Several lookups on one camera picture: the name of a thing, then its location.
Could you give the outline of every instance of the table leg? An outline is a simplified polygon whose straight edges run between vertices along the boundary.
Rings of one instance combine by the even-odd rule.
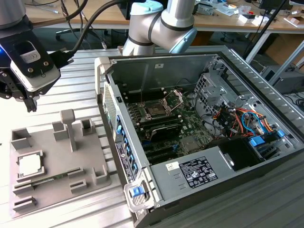
[[[283,65],[280,67],[280,69],[277,70],[275,75],[271,78],[269,83],[271,85],[274,85],[278,78],[280,77],[281,73],[286,71],[286,69],[290,66],[290,64],[294,61],[295,58],[301,54],[301,52],[304,50],[304,41],[298,46],[298,48],[290,55],[290,57],[283,63]]]
[[[263,44],[265,43],[265,41],[267,40],[267,38],[269,37],[269,35],[270,35],[270,32],[265,32],[262,35],[261,39],[256,43],[256,45],[253,47],[253,49],[251,50],[250,54],[246,58],[246,62],[248,62],[249,64],[251,63],[251,61],[256,56],[256,54],[258,53],[258,51],[260,50],[260,48],[263,46]]]

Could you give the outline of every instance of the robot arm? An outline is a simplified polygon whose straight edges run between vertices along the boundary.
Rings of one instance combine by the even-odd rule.
[[[153,54],[154,44],[170,53],[180,53],[193,41],[192,11],[195,0],[170,0],[168,8],[152,0],[112,0],[101,6],[90,18],[72,51],[48,54],[32,32],[34,27],[63,23],[77,16],[88,0],[67,17],[31,23],[23,0],[0,0],[0,97],[24,102],[28,112],[37,109],[36,100],[60,78],[60,68],[70,60],[83,41],[90,25],[110,6],[125,1],[132,7],[129,38],[123,55]]]
[[[192,15],[195,0],[169,0],[167,9],[153,0],[133,3],[129,37],[123,55],[152,55],[154,44],[177,54],[193,42],[197,30]]]

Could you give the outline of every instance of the black cable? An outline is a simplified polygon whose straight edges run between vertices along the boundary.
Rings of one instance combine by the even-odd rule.
[[[259,8],[259,6],[257,6],[257,5],[255,5],[255,4],[253,4],[253,1],[251,2],[251,4],[252,4],[252,5],[254,5],[255,7],[258,7],[258,8]]]
[[[68,11],[67,11],[67,8],[66,8],[66,6],[65,6],[65,3],[64,3],[63,1],[64,1],[64,0],[60,0],[61,8],[62,8],[63,13],[64,13],[66,16],[68,16]],[[77,35],[75,34],[75,32],[74,32],[70,20],[67,21],[67,24],[68,24],[68,26],[69,26],[69,28],[70,28],[72,34],[74,35],[74,37],[76,37],[76,39],[78,40],[79,38],[78,38],[78,36],[77,36]]]
[[[247,47],[246,47],[246,49],[244,51],[244,55],[246,54],[246,51],[248,50],[248,48],[250,47],[251,43],[253,42],[253,40],[255,39],[256,35],[258,34],[258,31],[260,30],[261,25],[263,24],[263,20],[264,20],[265,15],[266,15],[266,13],[264,13],[262,21],[261,21],[259,27],[257,28],[257,31],[256,31],[255,35],[252,37],[251,41],[248,43],[248,45],[247,45]]]
[[[276,18],[277,14],[279,13],[279,11],[281,10],[281,8],[285,5],[285,3],[287,2],[287,0],[282,0],[280,6],[274,11],[274,13],[271,15],[269,21],[266,23],[266,25],[263,27],[262,31],[260,32],[259,36],[257,37],[256,41],[254,42],[254,44],[252,45],[252,47],[245,52],[245,54],[243,55],[243,58],[246,59],[250,52],[252,51],[253,47],[258,43],[258,41],[261,39],[262,35],[265,33],[265,31],[268,29],[269,25],[271,24],[271,22]]]
[[[203,115],[200,116],[200,119],[201,119],[203,116],[212,116],[212,114],[210,114],[210,113],[205,113],[205,114],[203,114]]]
[[[60,0],[55,0],[55,1],[51,1],[51,2],[48,2],[48,3],[41,3],[41,4],[24,3],[24,5],[27,5],[27,6],[45,6],[45,5],[52,4],[52,3],[55,3],[55,2],[58,2],[58,1],[60,1]]]
[[[86,6],[88,0],[84,0],[80,7],[78,9],[76,9],[76,11],[72,14],[70,14],[69,16],[66,16],[66,20],[71,20],[73,19],[74,17],[76,17],[79,13],[81,13],[81,11],[84,9],[84,7]]]
[[[85,14],[82,12],[82,15],[85,19],[86,22],[88,22],[88,19],[86,18]],[[102,36],[100,36],[97,31],[94,29],[93,25],[91,25],[91,29],[92,31],[96,34],[96,36],[99,38],[100,42],[106,42],[106,43],[109,43],[109,41],[107,41],[105,38],[103,38]]]
[[[185,81],[189,82],[189,84],[192,84],[188,79],[186,79],[186,78],[184,77],[184,78],[181,78],[180,80],[178,80],[177,83],[175,84],[175,86],[178,86],[178,84],[179,84],[182,80],[185,80]]]
[[[100,8],[91,16],[91,18],[89,19],[89,21],[88,21],[87,24],[85,25],[84,31],[83,31],[83,33],[81,34],[81,36],[80,36],[78,42],[75,44],[73,50],[72,50],[71,52],[69,52],[69,53],[72,54],[72,55],[74,55],[74,54],[78,51],[78,49],[79,49],[79,47],[80,47],[82,41],[84,40],[86,34],[88,33],[88,30],[89,30],[90,26],[92,25],[92,23],[94,22],[94,20],[99,16],[99,14],[101,14],[103,11],[105,11],[107,8],[109,8],[109,7],[111,7],[111,6],[114,6],[114,5],[119,4],[119,3],[124,3],[124,2],[126,2],[126,0],[112,0],[112,1],[110,1],[110,2],[105,3],[103,6],[101,6],[101,7],[100,7]]]
[[[79,0],[74,0],[74,2],[76,4],[76,6],[79,8]],[[82,34],[82,32],[83,32],[83,26],[84,26],[84,20],[82,18],[81,12],[80,12],[79,16],[80,16],[80,34]],[[85,39],[85,41],[88,44],[89,49],[92,50],[92,47],[91,47],[89,41],[87,41],[87,39]]]
[[[113,32],[116,32],[116,33],[119,33],[119,34],[127,34],[128,32],[118,32],[118,31],[116,31],[116,30],[114,30],[114,29],[112,29],[112,31]]]

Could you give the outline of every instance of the metal frame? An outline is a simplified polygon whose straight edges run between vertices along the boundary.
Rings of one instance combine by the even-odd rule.
[[[207,51],[211,50],[210,47],[206,47],[204,49],[204,54],[209,54]],[[284,126],[288,127],[288,130],[286,129],[286,132],[293,132],[294,136],[299,139],[300,141],[304,142],[304,134],[303,132],[300,132],[297,127],[295,126],[295,123],[292,120],[289,120],[285,115],[286,112],[283,112],[280,108],[281,105],[274,104],[273,102],[276,101],[277,99],[281,100],[282,103],[285,104],[285,107],[290,106],[288,102],[279,94],[277,93],[273,87],[269,86],[268,83],[262,79],[260,76],[258,76],[258,73],[254,71],[246,62],[233,50],[228,50],[226,48],[223,48],[222,50],[216,51],[216,54],[219,55],[229,66],[234,66],[234,67],[229,67],[230,73],[228,74],[233,74],[236,78],[238,78],[240,81],[244,83],[244,86],[246,87],[247,90],[253,91],[253,94],[256,94],[257,91],[263,90],[265,86],[267,87],[267,91],[265,95],[257,95],[256,97],[264,104],[269,105],[268,110],[271,110],[272,113],[277,114],[276,120],[278,122],[284,123]],[[154,58],[160,58],[161,56],[164,55],[156,55]],[[116,64],[118,60],[123,61],[123,59],[130,59],[133,57],[110,57],[109,60],[110,62],[113,61],[113,64]],[[301,153],[303,151],[303,148],[298,148],[297,151],[293,152],[292,154],[286,154],[282,156],[281,158],[274,158],[273,160],[266,162],[262,166],[256,167],[254,170],[250,169],[247,172],[244,173],[239,173],[238,176],[233,177],[229,180],[226,180],[224,183],[222,183],[220,186],[211,186],[209,189],[205,190],[198,190],[197,192],[192,192],[191,197],[188,194],[185,194],[182,196],[180,199],[169,199],[164,201],[159,201],[156,207],[157,209],[146,212],[148,215],[145,215],[143,217],[139,217],[139,220],[135,222],[136,227],[146,227],[147,225],[150,225],[152,223],[157,223],[162,219],[165,219],[169,216],[172,216],[176,213],[179,213],[183,211],[184,209],[193,206],[197,204],[198,202],[203,202],[207,199],[210,199],[212,197],[215,197],[227,190],[229,190],[231,187],[236,187],[240,183],[245,183],[248,180],[251,180],[253,178],[256,178],[258,176],[264,175],[270,170],[274,169],[277,167],[279,164],[284,163],[285,161],[291,159],[292,157],[296,156],[297,154]]]
[[[294,52],[290,55],[290,57],[283,63],[280,69],[278,69],[275,75],[271,78],[269,83],[273,85],[280,77],[281,73],[283,73],[289,67],[289,65],[294,61],[295,58],[299,56],[299,54],[301,54],[303,50],[304,50],[304,41],[302,41],[302,43],[297,47],[297,49],[294,50]]]

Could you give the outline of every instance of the electronic component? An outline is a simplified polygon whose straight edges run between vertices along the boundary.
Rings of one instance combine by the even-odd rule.
[[[199,149],[200,145],[197,140],[193,136],[187,136],[181,140],[182,145],[184,146],[187,152],[191,152],[193,150]]]
[[[132,197],[137,197],[144,194],[144,189],[142,186],[135,187],[130,190],[130,194]]]
[[[221,138],[209,144],[218,146],[220,151],[229,161],[234,171],[251,167],[261,163],[264,159],[259,155],[248,143],[248,139],[244,136],[235,136],[230,138]]]
[[[207,200],[258,178],[303,147],[303,130],[290,127],[303,122],[299,113],[237,53],[227,55],[206,50],[202,55],[107,61],[115,64],[106,75],[110,83],[104,83],[103,121],[113,126],[113,135],[120,124],[123,127],[128,144],[114,159],[122,164],[126,200],[141,227],[184,210],[194,196],[195,203]],[[145,67],[134,70],[137,66]],[[194,90],[178,83],[182,77],[195,84]],[[160,97],[161,88],[170,95]],[[132,94],[132,101],[119,102],[117,97],[124,93]],[[283,114],[287,110],[296,123]],[[116,147],[124,143],[120,140]],[[132,198],[131,189],[144,184],[145,195]],[[181,207],[160,212],[172,203]]]
[[[253,146],[260,146],[262,144],[265,143],[265,141],[263,140],[263,138],[261,136],[256,136],[256,137],[252,137],[250,139],[250,143],[253,145]]]

